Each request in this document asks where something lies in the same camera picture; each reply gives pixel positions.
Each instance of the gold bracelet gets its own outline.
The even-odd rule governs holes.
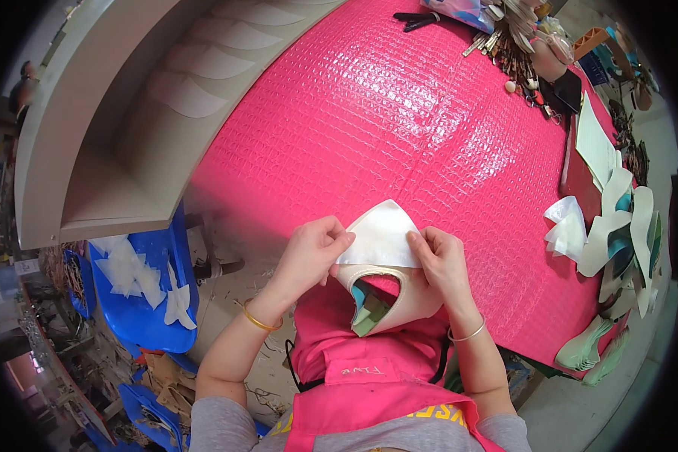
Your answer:
[[[457,343],[457,342],[464,342],[464,341],[466,341],[467,339],[470,339],[473,336],[477,336],[479,334],[479,332],[482,331],[482,329],[484,328],[484,316],[482,314],[480,314],[480,317],[482,317],[482,325],[479,325],[479,328],[474,333],[470,334],[466,338],[455,339],[455,338],[452,337],[452,334],[450,334],[452,332],[452,330],[447,330],[447,338],[450,339],[452,342]]]
[[[251,323],[253,323],[257,327],[261,328],[262,330],[266,330],[266,331],[269,331],[269,332],[276,331],[284,325],[284,319],[283,318],[279,319],[279,326],[264,325],[260,321],[253,318],[253,315],[251,315],[249,313],[249,311],[246,309],[246,305],[249,304],[249,302],[252,301],[252,300],[253,300],[253,298],[249,298],[244,302],[244,315],[246,316],[247,319],[249,319],[251,321]]]

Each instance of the pink panel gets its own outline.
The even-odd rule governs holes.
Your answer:
[[[392,198],[417,227],[464,240],[473,295],[499,345],[553,365],[597,312],[598,278],[545,252],[562,127],[518,95],[475,33],[404,33],[416,0],[349,0],[290,47],[231,114],[193,182],[288,235],[334,214],[348,225]],[[606,131],[612,121],[582,71]]]

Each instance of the forearm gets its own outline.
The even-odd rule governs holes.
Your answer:
[[[450,313],[452,336],[455,339],[466,338],[482,325],[475,303],[463,303],[462,306],[447,306]],[[462,385],[467,393],[485,393],[504,388],[507,390],[505,364],[487,328],[482,328],[475,336],[461,342],[455,342],[462,376]]]
[[[294,300],[281,297],[269,283],[248,305],[249,313],[264,325],[277,325]],[[246,405],[244,380],[269,331],[237,315],[214,340],[197,375],[197,399],[222,396]]]

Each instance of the woman's right hand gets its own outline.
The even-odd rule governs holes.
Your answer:
[[[427,282],[448,308],[473,304],[462,241],[434,226],[420,232],[407,232],[407,241],[425,269]]]

